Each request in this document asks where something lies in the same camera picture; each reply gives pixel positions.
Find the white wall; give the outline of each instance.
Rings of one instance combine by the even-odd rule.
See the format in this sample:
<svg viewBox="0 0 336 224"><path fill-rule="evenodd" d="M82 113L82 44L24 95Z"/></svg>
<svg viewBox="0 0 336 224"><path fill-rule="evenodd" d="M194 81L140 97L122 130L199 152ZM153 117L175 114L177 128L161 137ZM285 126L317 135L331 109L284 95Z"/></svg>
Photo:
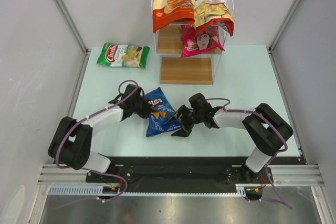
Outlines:
<svg viewBox="0 0 336 224"><path fill-rule="evenodd" d="M0 216L24 185L24 223L83 54L53 0L0 3Z"/></svg>
<svg viewBox="0 0 336 224"><path fill-rule="evenodd" d="M105 42L150 45L151 0L64 0L88 47ZM234 0L231 45L270 45L293 0Z"/></svg>
<svg viewBox="0 0 336 224"><path fill-rule="evenodd" d="M336 207L336 4L303 0L275 49L303 151Z"/></svg>

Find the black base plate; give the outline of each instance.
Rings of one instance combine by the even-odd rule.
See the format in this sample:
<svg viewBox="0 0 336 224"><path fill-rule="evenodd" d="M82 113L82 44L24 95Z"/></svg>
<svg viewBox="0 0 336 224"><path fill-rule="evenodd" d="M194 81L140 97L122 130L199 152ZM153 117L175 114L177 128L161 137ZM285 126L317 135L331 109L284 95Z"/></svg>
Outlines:
<svg viewBox="0 0 336 224"><path fill-rule="evenodd" d="M128 183L128 192L136 193L235 193L235 184L260 184L260 175L247 183L235 174L233 165L247 157L110 157ZM298 158L278 157L272 164L304 164ZM119 179L91 173L88 183L118 183Z"/></svg>

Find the pink chip bag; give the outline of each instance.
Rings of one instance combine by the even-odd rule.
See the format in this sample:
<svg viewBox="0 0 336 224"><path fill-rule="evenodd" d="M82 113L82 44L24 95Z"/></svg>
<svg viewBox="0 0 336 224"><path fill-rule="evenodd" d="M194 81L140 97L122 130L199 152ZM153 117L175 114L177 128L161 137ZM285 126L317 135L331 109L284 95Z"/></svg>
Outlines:
<svg viewBox="0 0 336 224"><path fill-rule="evenodd" d="M209 26L198 35L194 27L181 25L181 28L181 40L184 45L182 58L203 54L217 47L224 51L219 42L218 26Z"/></svg>

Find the blue chip bag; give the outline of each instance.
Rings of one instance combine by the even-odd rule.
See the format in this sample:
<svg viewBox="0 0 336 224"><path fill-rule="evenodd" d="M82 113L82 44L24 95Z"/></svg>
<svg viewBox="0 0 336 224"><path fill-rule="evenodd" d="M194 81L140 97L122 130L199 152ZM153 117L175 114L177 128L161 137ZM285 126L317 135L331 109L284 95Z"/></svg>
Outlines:
<svg viewBox="0 0 336 224"><path fill-rule="evenodd" d="M181 128L181 123L177 121L164 124L175 114L175 110L173 110L164 96L161 88L147 93L144 98L149 104L153 105L153 112L149 116L146 137L159 135L163 132L176 131Z"/></svg>

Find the wooden shelf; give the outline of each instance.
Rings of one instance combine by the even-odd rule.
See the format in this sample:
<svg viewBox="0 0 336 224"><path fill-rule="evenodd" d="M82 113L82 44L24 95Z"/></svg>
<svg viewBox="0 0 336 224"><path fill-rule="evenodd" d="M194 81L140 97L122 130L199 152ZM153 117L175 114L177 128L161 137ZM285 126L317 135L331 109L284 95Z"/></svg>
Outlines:
<svg viewBox="0 0 336 224"><path fill-rule="evenodd" d="M166 26L160 29L158 46L156 47L157 54L181 54L183 43L181 41L182 29L179 25ZM207 55L220 55L219 49L214 49L207 52Z"/></svg>
<svg viewBox="0 0 336 224"><path fill-rule="evenodd" d="M213 84L210 58L163 57L161 84Z"/></svg>

